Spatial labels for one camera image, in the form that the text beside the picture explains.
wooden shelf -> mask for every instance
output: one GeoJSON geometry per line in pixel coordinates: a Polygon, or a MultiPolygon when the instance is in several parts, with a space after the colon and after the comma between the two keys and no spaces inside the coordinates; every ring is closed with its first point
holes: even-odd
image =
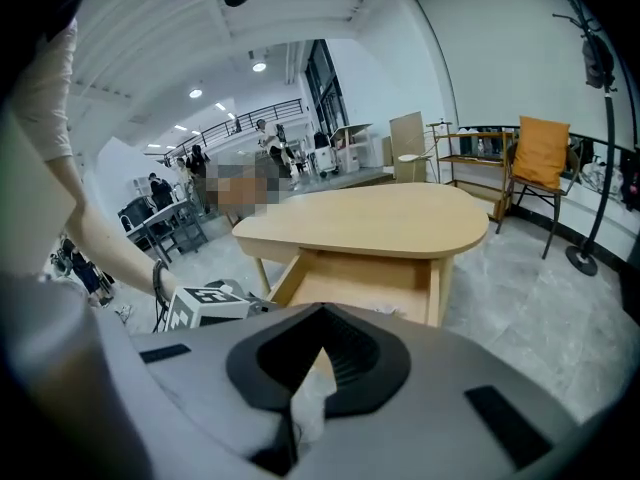
{"type": "Polygon", "coordinates": [[[499,188],[480,185],[479,183],[471,183],[469,181],[455,180],[455,186],[464,190],[467,194],[473,196],[478,204],[484,208],[492,219],[498,219],[505,204],[506,195],[499,188]]]}
{"type": "Polygon", "coordinates": [[[456,164],[486,165],[488,167],[503,167],[502,158],[471,156],[471,155],[450,155],[440,158],[441,162],[451,162],[456,164]]]}

ceiling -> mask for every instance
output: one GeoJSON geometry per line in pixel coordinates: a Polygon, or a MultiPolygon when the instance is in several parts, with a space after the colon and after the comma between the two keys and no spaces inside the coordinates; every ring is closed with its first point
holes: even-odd
{"type": "Polygon", "coordinates": [[[85,0],[68,108],[74,150],[95,154],[116,132],[140,143],[149,127],[159,135],[210,98],[228,97],[229,87],[255,76],[251,50],[270,49],[265,79],[292,83],[306,41],[354,37],[380,2],[249,0],[230,8],[223,0],[85,0]],[[208,99],[183,104],[200,83],[208,99]]]}

orange chair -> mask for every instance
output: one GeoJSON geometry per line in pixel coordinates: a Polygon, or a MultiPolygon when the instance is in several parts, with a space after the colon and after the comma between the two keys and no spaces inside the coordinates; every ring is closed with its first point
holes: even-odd
{"type": "MultiPolygon", "coordinates": [[[[553,239],[553,235],[556,231],[556,226],[558,225],[558,219],[560,218],[560,203],[562,202],[562,197],[566,196],[571,187],[573,186],[578,174],[580,173],[580,159],[578,155],[576,155],[575,151],[573,151],[570,147],[567,146],[566,153],[566,162],[571,167],[571,182],[567,187],[567,190],[562,190],[561,188],[553,189],[548,186],[542,185],[540,183],[535,183],[529,181],[527,179],[521,178],[519,176],[515,176],[513,174],[513,163],[515,162],[516,152],[519,142],[511,145],[507,150],[507,169],[509,173],[509,187],[507,188],[507,195],[505,201],[507,201],[507,207],[511,207],[511,201],[513,199],[513,189],[516,183],[520,183],[523,188],[522,192],[518,192],[520,197],[518,198],[517,206],[520,206],[520,202],[522,201],[525,193],[527,195],[537,196],[542,199],[545,203],[553,206],[553,224],[551,225],[551,232],[549,233],[549,239],[547,240],[547,245],[544,248],[544,253],[542,254],[542,259],[547,257],[547,253],[549,252],[549,246],[551,245],[551,240],[553,239]],[[534,192],[532,189],[536,189],[538,191],[546,192],[545,194],[540,194],[538,192],[534,192]]],[[[502,222],[504,221],[504,213],[502,212],[500,217],[500,222],[498,224],[498,229],[496,229],[496,234],[500,233],[500,229],[502,228],[502,222]]]]}

railing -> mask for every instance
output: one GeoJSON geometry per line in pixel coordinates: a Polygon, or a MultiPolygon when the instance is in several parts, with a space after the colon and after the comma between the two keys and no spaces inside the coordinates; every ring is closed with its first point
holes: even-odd
{"type": "Polygon", "coordinates": [[[304,114],[302,110],[302,101],[300,99],[285,101],[272,105],[270,107],[261,108],[237,116],[236,119],[225,121],[208,130],[203,131],[200,135],[194,135],[190,139],[185,140],[182,144],[178,144],[176,149],[165,155],[165,160],[177,158],[189,154],[194,145],[199,145],[203,149],[210,147],[217,142],[232,137],[233,135],[247,130],[255,130],[256,123],[260,119],[265,121],[277,121],[287,117],[304,114]]]}

cable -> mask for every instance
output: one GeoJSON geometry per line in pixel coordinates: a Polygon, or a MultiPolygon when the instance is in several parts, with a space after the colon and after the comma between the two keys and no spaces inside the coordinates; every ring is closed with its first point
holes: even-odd
{"type": "Polygon", "coordinates": [[[156,295],[156,325],[152,332],[158,332],[161,322],[167,321],[167,314],[169,313],[169,306],[167,305],[167,299],[165,299],[162,290],[162,281],[160,280],[160,273],[162,269],[166,269],[167,265],[164,261],[158,260],[153,266],[153,291],[156,295]]]}

